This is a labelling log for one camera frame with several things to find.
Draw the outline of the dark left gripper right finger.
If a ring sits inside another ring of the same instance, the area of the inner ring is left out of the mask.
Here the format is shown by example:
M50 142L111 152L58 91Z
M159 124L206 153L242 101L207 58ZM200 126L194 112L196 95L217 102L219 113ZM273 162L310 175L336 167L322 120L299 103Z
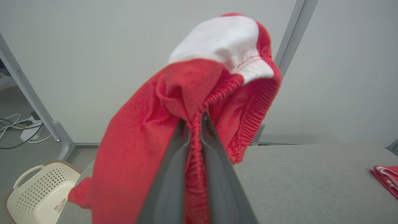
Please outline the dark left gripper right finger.
M202 117L200 142L205 160L211 223L257 224L250 202L207 113Z

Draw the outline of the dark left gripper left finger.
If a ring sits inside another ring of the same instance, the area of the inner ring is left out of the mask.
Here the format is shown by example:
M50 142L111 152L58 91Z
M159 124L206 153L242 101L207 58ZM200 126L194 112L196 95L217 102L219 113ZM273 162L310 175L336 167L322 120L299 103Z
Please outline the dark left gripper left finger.
M190 131L180 119L165 151L136 223L183 224L185 166Z

